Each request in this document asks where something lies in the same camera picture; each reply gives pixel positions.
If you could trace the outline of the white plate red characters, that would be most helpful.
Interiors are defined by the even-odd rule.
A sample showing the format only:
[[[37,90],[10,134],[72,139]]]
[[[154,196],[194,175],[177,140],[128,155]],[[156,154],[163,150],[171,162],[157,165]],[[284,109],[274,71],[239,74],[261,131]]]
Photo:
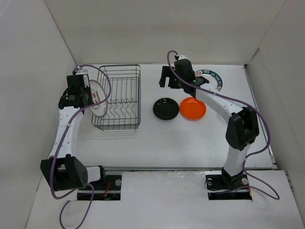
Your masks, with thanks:
[[[108,104],[107,101],[104,101],[106,98],[106,92],[103,89],[103,87],[96,81],[96,80],[89,80],[90,88],[91,88],[91,94],[92,94],[92,100],[93,103],[96,104],[95,106],[89,108],[93,115],[97,117],[104,117],[108,110]]]

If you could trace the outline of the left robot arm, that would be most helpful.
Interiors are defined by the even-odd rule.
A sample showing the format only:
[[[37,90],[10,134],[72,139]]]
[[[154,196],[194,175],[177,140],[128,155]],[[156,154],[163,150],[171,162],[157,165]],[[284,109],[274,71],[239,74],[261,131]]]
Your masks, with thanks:
[[[60,97],[59,124],[54,146],[40,168],[53,191],[105,187],[107,178],[102,166],[86,167],[77,158],[79,127],[84,108],[93,104],[89,77],[86,73],[68,75],[67,88]]]

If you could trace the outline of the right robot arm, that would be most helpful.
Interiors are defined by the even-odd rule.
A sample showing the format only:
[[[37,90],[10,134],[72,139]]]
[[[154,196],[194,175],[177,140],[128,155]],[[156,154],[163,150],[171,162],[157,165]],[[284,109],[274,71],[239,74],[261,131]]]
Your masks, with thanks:
[[[221,173],[207,175],[209,190],[232,190],[241,186],[245,178],[244,165],[248,150],[259,135],[256,109],[249,104],[221,94],[205,78],[207,72],[197,74],[185,56],[177,56],[174,66],[162,67],[159,86],[183,89],[192,98],[214,110],[227,124],[225,139],[229,145],[228,155]]]

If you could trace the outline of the black plate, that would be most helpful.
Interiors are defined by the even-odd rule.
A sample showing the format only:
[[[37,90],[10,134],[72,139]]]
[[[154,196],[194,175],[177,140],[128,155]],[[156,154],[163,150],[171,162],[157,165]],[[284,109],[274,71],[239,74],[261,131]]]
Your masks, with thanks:
[[[179,105],[172,98],[160,98],[153,105],[153,113],[161,120],[174,119],[179,113]]]

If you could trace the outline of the orange plate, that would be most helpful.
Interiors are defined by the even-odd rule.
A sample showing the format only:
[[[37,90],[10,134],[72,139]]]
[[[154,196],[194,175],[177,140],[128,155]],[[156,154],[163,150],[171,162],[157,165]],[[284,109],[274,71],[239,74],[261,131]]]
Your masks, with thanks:
[[[192,97],[185,98],[180,103],[180,113],[188,120],[196,121],[203,118],[206,110],[205,103]]]

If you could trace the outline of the white plate dark rim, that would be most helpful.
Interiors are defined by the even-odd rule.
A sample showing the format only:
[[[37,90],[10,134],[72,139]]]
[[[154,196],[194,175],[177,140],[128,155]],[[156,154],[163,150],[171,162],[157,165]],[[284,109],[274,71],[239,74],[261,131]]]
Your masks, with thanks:
[[[222,78],[220,77],[219,74],[217,74],[214,71],[205,70],[205,69],[198,70],[198,71],[195,71],[195,76],[196,77],[203,76],[204,78],[208,79],[210,81],[210,83],[215,86],[215,89],[217,91],[221,91],[221,89],[223,87]]]

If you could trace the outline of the aluminium rail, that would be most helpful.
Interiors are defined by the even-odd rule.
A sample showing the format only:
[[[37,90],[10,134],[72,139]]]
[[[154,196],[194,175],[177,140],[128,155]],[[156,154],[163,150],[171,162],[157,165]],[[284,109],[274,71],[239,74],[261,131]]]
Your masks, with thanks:
[[[104,166],[109,171],[221,171],[220,167],[114,167]]]

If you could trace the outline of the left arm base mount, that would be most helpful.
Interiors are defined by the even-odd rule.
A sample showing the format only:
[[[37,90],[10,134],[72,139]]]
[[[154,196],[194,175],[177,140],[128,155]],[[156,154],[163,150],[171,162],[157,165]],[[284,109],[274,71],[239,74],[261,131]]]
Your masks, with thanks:
[[[110,172],[106,174],[106,181],[91,183],[94,187],[94,201],[119,201],[121,200],[122,173]],[[79,189],[77,200],[90,200],[92,190],[90,187]]]

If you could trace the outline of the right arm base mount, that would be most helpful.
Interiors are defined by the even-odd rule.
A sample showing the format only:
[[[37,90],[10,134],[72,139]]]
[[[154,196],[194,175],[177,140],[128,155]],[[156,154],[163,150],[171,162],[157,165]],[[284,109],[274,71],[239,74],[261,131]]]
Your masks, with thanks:
[[[205,187],[208,190],[209,200],[252,200],[247,175],[242,175],[232,184],[225,184],[221,174],[206,174]]]

